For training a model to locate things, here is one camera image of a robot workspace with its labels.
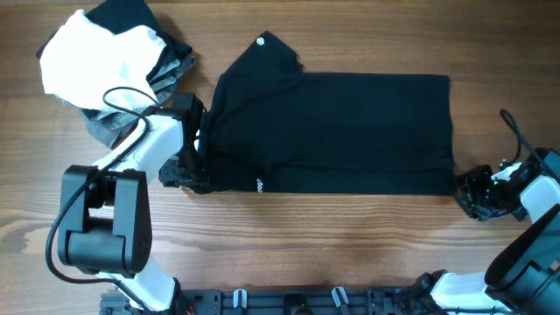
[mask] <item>small logo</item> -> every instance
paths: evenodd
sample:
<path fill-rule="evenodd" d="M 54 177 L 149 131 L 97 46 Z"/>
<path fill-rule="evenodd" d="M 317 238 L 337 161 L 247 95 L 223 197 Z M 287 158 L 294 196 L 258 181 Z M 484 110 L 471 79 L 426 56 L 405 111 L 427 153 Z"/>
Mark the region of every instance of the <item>small logo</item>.
<path fill-rule="evenodd" d="M 256 191 L 258 193 L 263 193 L 263 182 L 261 181 L 260 178 L 256 179 Z"/>

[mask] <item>white cloth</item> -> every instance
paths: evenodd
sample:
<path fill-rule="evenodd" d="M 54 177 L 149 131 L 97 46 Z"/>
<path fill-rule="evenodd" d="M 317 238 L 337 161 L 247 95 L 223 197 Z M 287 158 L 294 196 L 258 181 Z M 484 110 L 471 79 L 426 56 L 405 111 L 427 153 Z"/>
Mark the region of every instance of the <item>white cloth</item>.
<path fill-rule="evenodd" d="M 118 111 L 102 101 L 110 88 L 137 88 L 156 99 L 146 75 L 164 48 L 165 42 L 147 26 L 114 35 L 78 10 L 60 27 L 41 56 L 45 93 L 105 113 Z M 134 91 L 115 91 L 107 100 L 136 112 L 153 105 Z"/>

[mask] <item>wooden table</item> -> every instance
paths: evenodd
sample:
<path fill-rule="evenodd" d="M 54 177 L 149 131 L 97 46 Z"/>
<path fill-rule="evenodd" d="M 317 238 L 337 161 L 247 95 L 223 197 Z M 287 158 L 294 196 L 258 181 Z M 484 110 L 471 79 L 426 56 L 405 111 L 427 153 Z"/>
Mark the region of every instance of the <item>wooden table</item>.
<path fill-rule="evenodd" d="M 109 150 L 73 108 L 44 95 L 35 52 L 74 11 L 98 1 L 4 2 L 0 313 L 94 314 L 109 287 L 56 279 L 46 269 L 45 239 L 63 171 Z M 457 172 L 514 155 L 501 108 L 534 146 L 560 149 L 557 3 L 193 0 L 150 7 L 165 30 L 194 47 L 197 66 L 179 90 L 207 106 L 219 75 L 269 30 L 299 53 L 306 71 L 449 74 Z M 477 222 L 452 198 L 431 196 L 199 196 L 154 181 L 150 205 L 152 254 L 187 289 L 365 288 L 410 284 L 425 271 L 482 271 L 529 226 L 513 218 Z"/>

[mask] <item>cable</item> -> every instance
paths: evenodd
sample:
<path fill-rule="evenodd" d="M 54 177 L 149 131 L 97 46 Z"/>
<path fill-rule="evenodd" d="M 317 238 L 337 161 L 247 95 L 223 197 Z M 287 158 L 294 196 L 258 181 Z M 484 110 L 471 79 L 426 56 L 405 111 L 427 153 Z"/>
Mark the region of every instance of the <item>cable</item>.
<path fill-rule="evenodd" d="M 515 122 L 514 117 L 506 109 L 500 110 L 500 116 L 504 120 L 506 125 L 514 132 L 515 136 L 517 137 L 518 148 L 514 161 L 520 155 L 521 146 L 519 146 L 519 143 L 521 143 L 539 161 L 541 167 L 549 174 L 549 176 L 551 176 L 558 183 L 560 183 L 560 178 L 554 173 L 554 171 L 552 171 L 550 166 L 544 162 L 544 160 L 536 153 L 536 150 L 531 146 L 531 144 L 529 144 L 529 142 L 523 137 L 522 133 L 519 131 L 519 128 L 517 127 L 517 123 Z"/>
<path fill-rule="evenodd" d="M 121 281 L 116 280 L 116 279 L 101 279 L 101 278 L 98 278 L 98 279 L 76 279 L 76 278 L 72 278 L 72 277 L 66 276 L 62 272 L 60 272 L 53 263 L 54 235 L 56 234 L 56 231 L 59 229 L 60 223 L 62 222 L 64 217 L 67 215 L 68 210 L 70 210 L 70 207 L 74 204 L 74 202 L 78 199 L 78 197 L 80 197 L 80 195 L 82 193 L 84 193 L 86 191 L 86 189 L 88 189 L 88 187 L 91 184 L 93 184 L 101 175 L 105 174 L 111 167 L 115 166 L 117 163 L 120 163 L 123 160 L 123 158 L 125 158 L 132 150 L 134 150 L 134 148 L 136 148 L 144 140 L 144 138 L 148 135 L 148 133 L 151 130 L 150 122 L 148 121 L 148 119 L 146 119 L 146 117 L 144 115 L 139 114 L 139 113 L 137 113 L 133 110 L 129 110 L 129 109 L 126 109 L 126 108 L 121 108 L 119 106 L 111 104 L 110 102 L 108 102 L 106 100 L 107 95 L 109 93 L 113 92 L 113 91 L 116 91 L 116 90 L 130 90 L 130 91 L 138 92 L 141 95 L 144 95 L 144 96 L 148 97 L 152 102 L 154 102 L 156 105 L 159 106 L 159 103 L 156 100 L 154 100 L 151 96 L 149 96 L 145 92 L 143 92 L 139 89 L 133 88 L 133 87 L 113 87 L 103 94 L 102 100 L 107 106 L 109 106 L 113 109 L 120 110 L 124 113 L 134 115 L 134 116 L 138 117 L 139 119 L 142 119 L 142 121 L 145 123 L 145 128 L 143 129 L 142 134 L 128 148 L 126 148 L 113 161 L 111 161 L 105 167 L 100 169 L 92 177 L 88 178 L 86 180 L 86 182 L 84 184 L 82 184 L 74 192 L 74 194 L 68 199 L 68 201 L 64 204 L 64 206 L 60 209 L 59 215 L 54 220 L 54 223 L 52 224 L 51 230 L 49 231 L 49 235 L 46 238 L 46 248 L 45 248 L 46 266 L 58 279 L 60 279 L 62 281 L 65 281 L 65 282 L 68 282 L 70 284 L 103 284 L 103 283 L 113 284 L 114 286 L 119 288 L 122 291 L 122 293 L 124 293 L 129 298 L 131 298 L 133 301 L 135 301 L 138 305 L 140 305 L 144 310 L 152 313 L 150 308 L 148 308 L 146 306 L 146 304 L 142 300 L 140 300 L 140 298 L 138 298 L 131 290 L 129 290 Z"/>
<path fill-rule="evenodd" d="M 491 309 L 480 309 L 480 310 L 470 310 L 470 309 L 462 309 L 460 307 L 458 308 L 445 308 L 445 309 L 441 309 L 442 312 L 455 312 L 455 314 L 460 314 L 460 313 L 464 313 L 464 314 L 505 314 L 505 315 L 517 315 L 519 313 L 517 312 L 513 312 L 513 311 L 505 311 L 505 310 L 501 310 L 498 309 L 496 307 L 493 307 Z M 434 311 L 425 311 L 422 313 L 419 313 L 417 315 L 431 315 L 434 314 Z"/>
<path fill-rule="evenodd" d="M 504 122 L 506 122 L 506 125 L 511 129 L 511 130 L 517 130 L 518 132 L 515 132 L 515 136 L 517 137 L 517 152 L 515 153 L 514 158 L 507 162 L 508 165 L 512 165 L 513 163 L 515 163 L 515 161 L 517 161 L 517 159 L 519 158 L 519 156 L 522 154 L 522 140 L 520 139 L 520 134 L 519 133 L 519 129 L 517 128 L 517 123 L 515 122 L 515 119 L 512 117 L 512 115 L 505 109 L 500 110 L 500 116 L 501 118 L 504 120 Z"/>

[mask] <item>folded black shirt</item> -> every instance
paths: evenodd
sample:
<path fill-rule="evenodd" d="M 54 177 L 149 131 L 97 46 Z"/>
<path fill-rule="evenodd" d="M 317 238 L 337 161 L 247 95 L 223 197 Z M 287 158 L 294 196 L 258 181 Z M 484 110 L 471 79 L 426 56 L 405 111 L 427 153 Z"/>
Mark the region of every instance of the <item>folded black shirt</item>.
<path fill-rule="evenodd" d="M 443 75 L 305 73 L 262 34 L 220 77 L 199 150 L 212 191 L 451 195 Z"/>

